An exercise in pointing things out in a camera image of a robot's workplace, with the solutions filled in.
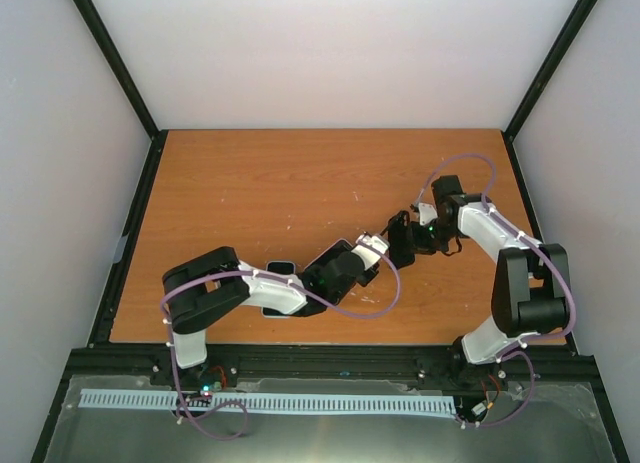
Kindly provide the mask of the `phone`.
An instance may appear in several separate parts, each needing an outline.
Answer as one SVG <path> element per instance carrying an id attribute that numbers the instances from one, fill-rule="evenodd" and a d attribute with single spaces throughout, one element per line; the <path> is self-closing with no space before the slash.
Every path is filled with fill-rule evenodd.
<path id="1" fill-rule="evenodd" d="M 303 270 L 304 273 L 311 272 L 326 267 L 331 261 L 339 257 L 342 253 L 350 252 L 353 245 L 346 239 L 336 240 L 330 247 L 325 249 L 320 255 L 312 260 Z"/>
<path id="2" fill-rule="evenodd" d="M 296 265 L 291 261 L 273 260 L 267 263 L 266 270 L 279 275 L 289 275 L 296 272 Z M 270 308 L 262 308 L 261 314 L 265 318 L 288 318 L 288 315 Z"/>

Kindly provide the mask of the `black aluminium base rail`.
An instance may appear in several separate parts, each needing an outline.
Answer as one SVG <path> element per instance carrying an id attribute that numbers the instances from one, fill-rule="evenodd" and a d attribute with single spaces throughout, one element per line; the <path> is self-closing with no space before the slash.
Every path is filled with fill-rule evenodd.
<path id="1" fill-rule="evenodd" d="M 286 346 L 221 345 L 208 348 L 202 369 L 180 371 L 180 383 L 194 390 L 225 376 L 229 387 L 267 379 L 390 381 L 411 389 L 444 394 L 477 394 L 480 383 L 504 371 L 507 382 L 525 384 L 536 376 L 538 385 L 586 383 L 600 391 L 603 383 L 594 358 L 579 356 L 566 346 L 533 346 L 529 357 L 515 357 L 501 365 L 468 369 L 454 376 L 453 360 L 445 346 Z M 155 386 L 170 386 L 173 377 L 169 351 L 161 344 L 99 344 L 70 353 L 63 377 L 142 376 Z"/>

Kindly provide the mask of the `left black frame post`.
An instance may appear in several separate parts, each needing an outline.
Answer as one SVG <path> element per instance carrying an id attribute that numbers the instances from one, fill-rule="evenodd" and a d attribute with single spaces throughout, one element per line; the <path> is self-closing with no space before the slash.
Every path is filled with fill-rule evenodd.
<path id="1" fill-rule="evenodd" d="M 166 136 L 156 124 L 93 0 L 72 0 L 131 109 L 151 140 Z"/>

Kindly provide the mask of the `phone in blue case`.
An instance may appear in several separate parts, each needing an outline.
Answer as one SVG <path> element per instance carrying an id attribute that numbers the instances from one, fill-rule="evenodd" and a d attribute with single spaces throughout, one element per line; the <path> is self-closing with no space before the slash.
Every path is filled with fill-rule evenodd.
<path id="1" fill-rule="evenodd" d="M 296 265 L 291 261 L 273 260 L 267 263 L 266 270 L 279 275 L 289 275 L 296 272 Z M 288 315 L 270 308 L 262 308 L 261 314 L 265 318 L 288 318 Z"/>

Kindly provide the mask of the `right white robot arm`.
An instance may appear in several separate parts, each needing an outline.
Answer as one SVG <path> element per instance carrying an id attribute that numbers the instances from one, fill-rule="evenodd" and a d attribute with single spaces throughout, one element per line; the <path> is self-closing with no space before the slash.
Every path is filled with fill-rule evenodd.
<path id="1" fill-rule="evenodd" d="M 490 316 L 459 339 L 463 361 L 499 363 L 534 339 L 568 330 L 575 302 L 564 248 L 516 228 L 486 196 L 464 192 L 455 175 L 435 179 L 431 190 L 432 205 L 412 205 L 415 218 L 404 230 L 409 251 L 453 256 L 470 239 L 495 263 Z"/>

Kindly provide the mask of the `grey metal front plate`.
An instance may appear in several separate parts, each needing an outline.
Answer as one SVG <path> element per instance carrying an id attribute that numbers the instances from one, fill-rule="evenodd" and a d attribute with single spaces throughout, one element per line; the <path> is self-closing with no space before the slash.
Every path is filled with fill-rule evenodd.
<path id="1" fill-rule="evenodd" d="M 452 419 L 82 409 L 83 389 L 156 390 L 143 379 L 72 380 L 41 462 L 624 462 L 591 386 L 513 383 L 486 409 L 453 398 Z M 439 396 L 391 383 L 263 380 L 240 393 Z"/>

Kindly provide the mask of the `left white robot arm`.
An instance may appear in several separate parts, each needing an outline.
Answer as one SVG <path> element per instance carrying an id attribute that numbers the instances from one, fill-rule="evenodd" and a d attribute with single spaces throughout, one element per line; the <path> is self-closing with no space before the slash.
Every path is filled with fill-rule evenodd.
<path id="1" fill-rule="evenodd" d="M 381 235 L 364 233 L 354 244 L 340 239 L 298 271 L 287 262 L 259 269 L 222 246 L 168 270 L 162 276 L 168 312 L 172 371 L 186 385 L 208 373 L 206 331 L 240 306 L 258 307 L 273 316 L 305 318 L 328 308 L 345 313 L 340 302 L 355 285 L 366 286 L 390 251 Z"/>

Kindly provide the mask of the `black phone case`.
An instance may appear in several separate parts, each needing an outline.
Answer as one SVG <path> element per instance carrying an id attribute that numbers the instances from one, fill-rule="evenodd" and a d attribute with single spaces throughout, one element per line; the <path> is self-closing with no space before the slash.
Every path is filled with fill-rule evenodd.
<path id="1" fill-rule="evenodd" d="M 401 210 L 388 220 L 384 232 L 389 243 L 388 256 L 397 269 L 415 262 L 409 212 Z"/>

